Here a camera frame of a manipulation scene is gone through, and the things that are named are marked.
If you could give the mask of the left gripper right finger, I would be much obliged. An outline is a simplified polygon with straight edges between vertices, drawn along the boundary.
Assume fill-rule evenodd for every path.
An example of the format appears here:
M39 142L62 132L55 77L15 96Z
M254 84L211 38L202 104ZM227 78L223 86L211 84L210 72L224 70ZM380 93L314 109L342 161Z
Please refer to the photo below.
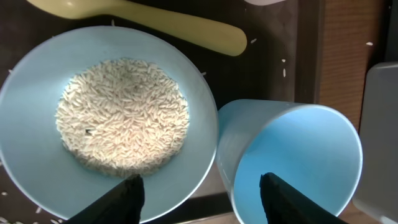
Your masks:
M259 187L268 224L346 224L271 172Z

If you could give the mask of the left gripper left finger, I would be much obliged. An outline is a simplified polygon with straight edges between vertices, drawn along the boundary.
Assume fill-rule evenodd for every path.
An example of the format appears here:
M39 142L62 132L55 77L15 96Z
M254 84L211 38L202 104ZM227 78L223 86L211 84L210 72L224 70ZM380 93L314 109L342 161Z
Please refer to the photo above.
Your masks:
M143 178L130 176L65 223L139 224L144 202Z

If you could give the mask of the light blue plastic cup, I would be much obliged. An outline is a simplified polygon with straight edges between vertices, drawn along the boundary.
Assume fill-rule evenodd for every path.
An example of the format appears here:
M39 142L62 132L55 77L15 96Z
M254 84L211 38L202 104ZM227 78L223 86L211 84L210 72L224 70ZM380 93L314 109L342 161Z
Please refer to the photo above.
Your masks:
M235 100L218 112L216 163L241 223L265 223L260 178L271 172L338 216L361 177L363 150L343 114L323 105Z

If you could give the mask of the light blue rice bowl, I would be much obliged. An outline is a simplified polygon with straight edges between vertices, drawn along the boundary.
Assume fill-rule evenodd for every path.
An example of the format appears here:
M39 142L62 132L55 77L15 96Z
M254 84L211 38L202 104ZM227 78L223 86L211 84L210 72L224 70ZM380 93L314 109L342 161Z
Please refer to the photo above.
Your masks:
M13 182L38 206L70 218L119 184L84 168L55 127L62 91L74 74L107 59L156 63L188 101L190 125L181 152L144 178L142 222L159 218L189 198L215 159L218 115L203 75L174 46L145 32L115 26L71 30L35 47L1 88L1 160Z

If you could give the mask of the pink plastic cup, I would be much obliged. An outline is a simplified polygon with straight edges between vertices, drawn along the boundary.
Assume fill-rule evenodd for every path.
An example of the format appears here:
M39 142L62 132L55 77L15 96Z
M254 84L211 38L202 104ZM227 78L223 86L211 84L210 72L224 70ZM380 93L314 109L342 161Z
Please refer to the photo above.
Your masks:
M244 0L245 2L255 5L255 6L266 6L270 4L275 4L285 0Z

